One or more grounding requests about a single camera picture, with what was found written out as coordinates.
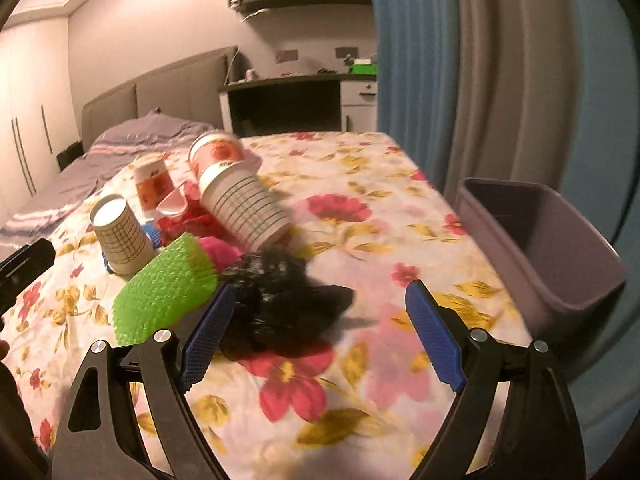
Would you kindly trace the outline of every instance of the white wall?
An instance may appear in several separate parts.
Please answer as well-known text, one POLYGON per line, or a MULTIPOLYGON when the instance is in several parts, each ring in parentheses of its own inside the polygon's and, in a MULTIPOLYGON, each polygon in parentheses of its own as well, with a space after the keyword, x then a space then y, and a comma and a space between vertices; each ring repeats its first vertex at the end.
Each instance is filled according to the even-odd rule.
POLYGON ((227 0, 89 0, 69 20, 69 70, 76 117, 92 98, 149 70, 237 44, 262 77, 343 71, 336 46, 376 49, 371 6, 273 9, 240 23, 227 0), (277 64, 276 50, 297 62, 277 64))

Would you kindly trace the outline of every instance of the metal screw head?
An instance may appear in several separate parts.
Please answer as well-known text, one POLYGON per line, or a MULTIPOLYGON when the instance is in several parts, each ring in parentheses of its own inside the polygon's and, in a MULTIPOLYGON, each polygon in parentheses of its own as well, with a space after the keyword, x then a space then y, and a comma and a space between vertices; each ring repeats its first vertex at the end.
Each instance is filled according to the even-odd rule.
POLYGON ((470 335, 471 335, 471 339, 473 339, 474 341, 476 341, 478 343, 483 343, 488 338, 488 335, 486 334, 486 332, 484 330, 482 330, 481 328, 473 329, 471 331, 470 335))
POLYGON ((165 328, 158 330, 154 334, 154 339, 158 343, 164 343, 165 341, 169 341, 169 339, 171 339, 171 330, 167 330, 165 328))
POLYGON ((541 354, 549 351, 549 345, 544 341, 536 341, 535 343, 533 343, 533 348, 535 348, 541 354))
POLYGON ((104 341, 94 341, 94 344, 91 345, 91 352, 93 352, 94 354, 99 354, 105 348, 107 348, 107 343, 105 343, 104 341))

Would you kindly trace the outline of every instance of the gray headboard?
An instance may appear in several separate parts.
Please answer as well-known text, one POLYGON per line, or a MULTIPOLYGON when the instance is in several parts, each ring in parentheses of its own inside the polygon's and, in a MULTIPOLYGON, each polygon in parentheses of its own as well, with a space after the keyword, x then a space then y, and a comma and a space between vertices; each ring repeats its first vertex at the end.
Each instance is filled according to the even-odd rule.
POLYGON ((188 57, 127 81, 82 108, 82 145, 87 151, 104 130, 155 108, 163 114, 222 128, 218 92, 236 46, 188 57))

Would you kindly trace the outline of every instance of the green textured sponge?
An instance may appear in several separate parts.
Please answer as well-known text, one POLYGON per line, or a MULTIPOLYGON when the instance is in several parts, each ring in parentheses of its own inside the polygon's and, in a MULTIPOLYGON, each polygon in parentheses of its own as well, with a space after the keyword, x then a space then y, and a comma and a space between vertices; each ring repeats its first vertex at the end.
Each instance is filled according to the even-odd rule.
POLYGON ((203 305, 218 287, 218 275, 193 235, 185 233, 120 291, 113 302, 119 345, 146 341, 203 305))

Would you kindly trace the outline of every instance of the purple plastic basket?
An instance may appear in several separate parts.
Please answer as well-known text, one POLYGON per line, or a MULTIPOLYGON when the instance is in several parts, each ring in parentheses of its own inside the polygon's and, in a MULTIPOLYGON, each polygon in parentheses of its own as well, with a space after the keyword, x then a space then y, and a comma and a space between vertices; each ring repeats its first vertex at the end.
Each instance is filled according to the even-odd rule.
POLYGON ((625 282, 616 251, 547 186, 468 178, 457 206, 533 338, 561 342, 625 282))

